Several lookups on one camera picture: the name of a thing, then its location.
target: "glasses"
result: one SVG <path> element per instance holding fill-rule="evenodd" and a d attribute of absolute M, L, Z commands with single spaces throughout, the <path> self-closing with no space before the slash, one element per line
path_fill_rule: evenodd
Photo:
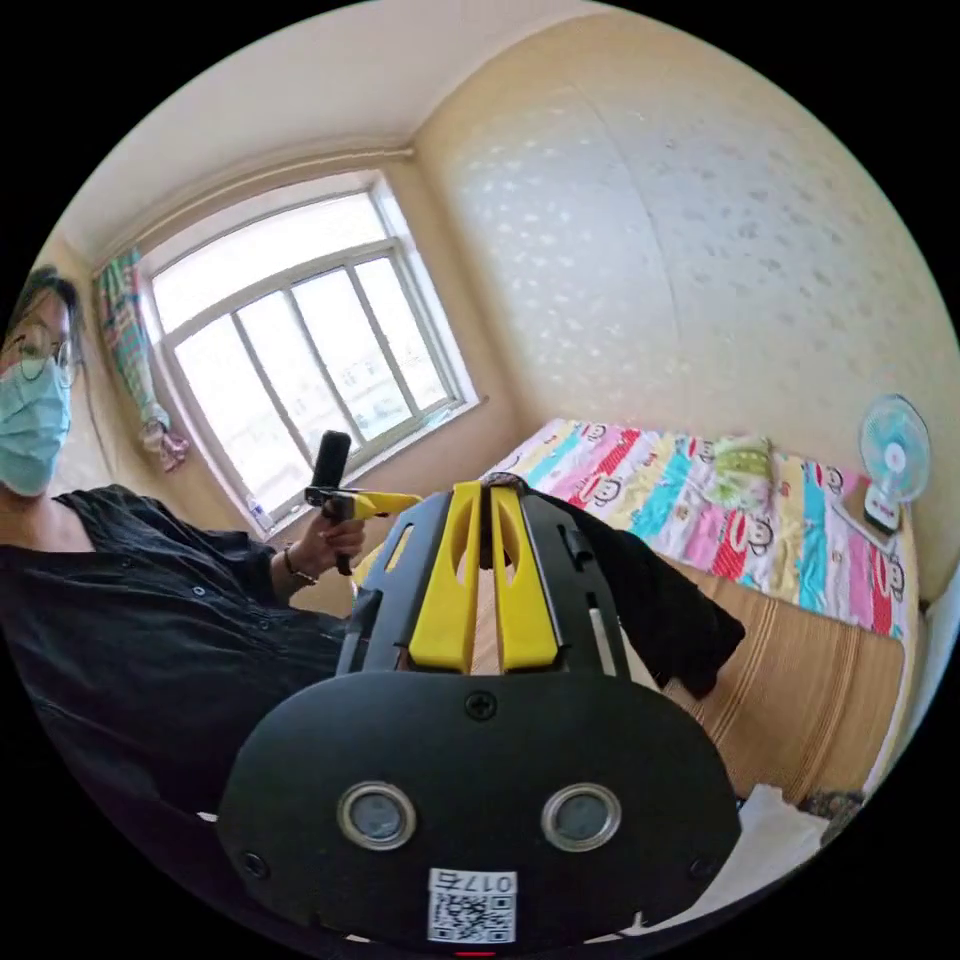
<path fill-rule="evenodd" d="M 72 386 L 77 376 L 77 364 L 73 356 L 73 348 L 68 340 L 55 343 L 49 327 L 43 323 L 33 322 L 23 328 L 23 332 L 15 337 L 11 347 L 17 353 L 20 372 L 26 380 L 36 380 L 43 372 L 45 362 L 53 357 L 60 376 L 67 386 Z"/>

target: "black shirt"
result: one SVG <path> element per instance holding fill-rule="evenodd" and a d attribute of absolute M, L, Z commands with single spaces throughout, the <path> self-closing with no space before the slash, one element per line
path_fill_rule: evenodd
<path fill-rule="evenodd" d="M 58 499 L 95 552 L 0 546 L 0 629 L 27 692 L 78 776 L 129 789 L 138 771 L 215 813 L 256 723 L 335 673 L 343 621 L 279 602 L 274 551 L 244 533 L 119 486 Z"/>

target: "window pane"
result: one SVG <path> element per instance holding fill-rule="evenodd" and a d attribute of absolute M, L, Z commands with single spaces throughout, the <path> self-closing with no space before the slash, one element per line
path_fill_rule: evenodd
<path fill-rule="evenodd" d="M 293 288 L 330 377 L 367 440 L 410 417 L 345 270 Z"/>
<path fill-rule="evenodd" d="M 365 193 L 258 220 L 208 243 L 154 278 L 163 329 L 169 333 L 224 297 L 281 270 L 385 237 Z"/>
<path fill-rule="evenodd" d="M 313 456 L 325 431 L 352 434 L 284 294 L 271 293 L 238 311 L 238 316 L 273 389 Z"/>
<path fill-rule="evenodd" d="M 373 315 L 380 324 L 404 380 L 421 410 L 442 400 L 447 392 L 427 351 L 423 334 L 400 286 L 393 264 L 386 257 L 362 263 L 357 276 Z"/>
<path fill-rule="evenodd" d="M 275 512 L 310 483 L 313 470 L 263 389 L 233 321 L 214 320 L 176 353 L 237 473 L 260 506 Z"/>

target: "black cloth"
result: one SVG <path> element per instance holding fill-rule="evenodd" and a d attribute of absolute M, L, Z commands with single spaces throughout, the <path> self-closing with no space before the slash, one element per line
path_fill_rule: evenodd
<path fill-rule="evenodd" d="M 576 521 L 610 586 L 630 645 L 661 689 L 676 678 L 698 700 L 713 690 L 720 668 L 746 636 L 736 617 L 629 531 L 541 493 L 515 474 L 492 475 L 487 482 L 508 482 Z"/>
<path fill-rule="evenodd" d="M 344 621 L 278 601 L 274 551 L 120 486 L 58 498 L 94 553 L 0 545 L 0 632 L 68 769 L 149 860 L 295 949 L 316 939 L 250 899 L 197 816 L 291 694 L 336 672 Z"/>

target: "window sill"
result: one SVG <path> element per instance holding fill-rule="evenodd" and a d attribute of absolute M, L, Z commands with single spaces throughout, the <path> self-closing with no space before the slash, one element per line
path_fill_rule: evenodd
<path fill-rule="evenodd" d="M 459 420 L 478 407 L 484 406 L 489 399 L 489 397 L 480 397 L 477 400 L 463 403 L 458 407 L 448 407 L 444 410 L 437 411 L 419 430 L 404 437 L 389 449 L 384 450 L 383 453 L 373 457 L 373 459 L 368 460 L 358 470 L 344 476 L 342 481 L 344 487 L 362 486 L 363 478 L 373 470 L 383 466 L 385 463 L 389 463 L 394 457 L 415 446 L 436 431 L 442 430 L 448 424 Z M 285 517 L 278 520 L 269 533 L 263 534 L 263 539 L 274 547 L 282 545 L 288 539 L 285 534 L 288 534 L 291 527 L 296 526 L 304 517 L 308 516 L 312 509 L 313 508 L 306 503 L 298 506 L 297 509 L 292 510 Z"/>

